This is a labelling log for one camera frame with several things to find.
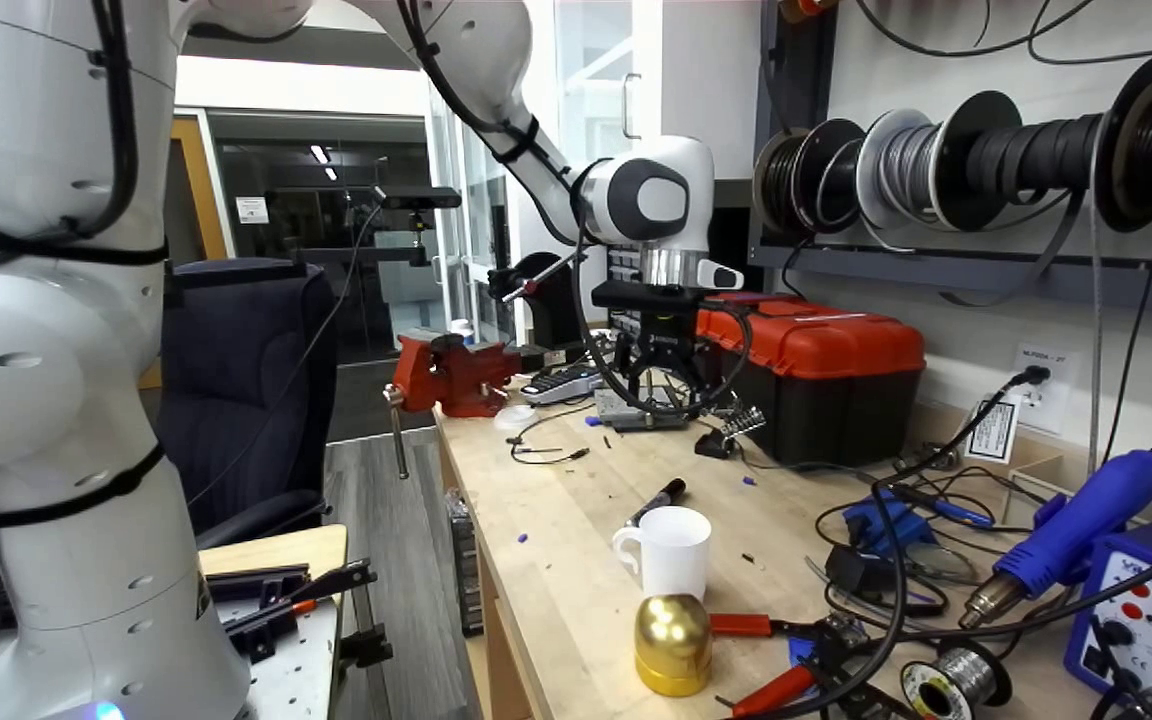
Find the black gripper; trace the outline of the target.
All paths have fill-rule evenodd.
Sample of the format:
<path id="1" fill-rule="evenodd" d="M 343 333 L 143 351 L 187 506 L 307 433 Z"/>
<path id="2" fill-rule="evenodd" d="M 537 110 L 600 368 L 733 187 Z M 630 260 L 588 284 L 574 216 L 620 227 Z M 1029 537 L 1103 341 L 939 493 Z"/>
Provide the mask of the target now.
<path id="1" fill-rule="evenodd" d="M 642 374 L 646 368 L 665 368 L 676 374 L 692 370 L 696 351 L 696 307 L 702 297 L 689 289 L 654 289 L 642 280 L 606 280 L 591 303 L 607 312 L 614 368 Z"/>

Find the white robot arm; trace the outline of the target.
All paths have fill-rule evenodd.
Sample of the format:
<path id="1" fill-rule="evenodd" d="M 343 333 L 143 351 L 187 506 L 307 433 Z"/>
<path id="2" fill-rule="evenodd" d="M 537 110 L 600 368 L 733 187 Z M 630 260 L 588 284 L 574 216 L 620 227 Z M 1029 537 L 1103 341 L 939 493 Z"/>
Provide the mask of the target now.
<path id="1" fill-rule="evenodd" d="M 140 405 L 163 319 L 177 54 L 317 0 L 0 0 L 0 720 L 239 720 Z"/>

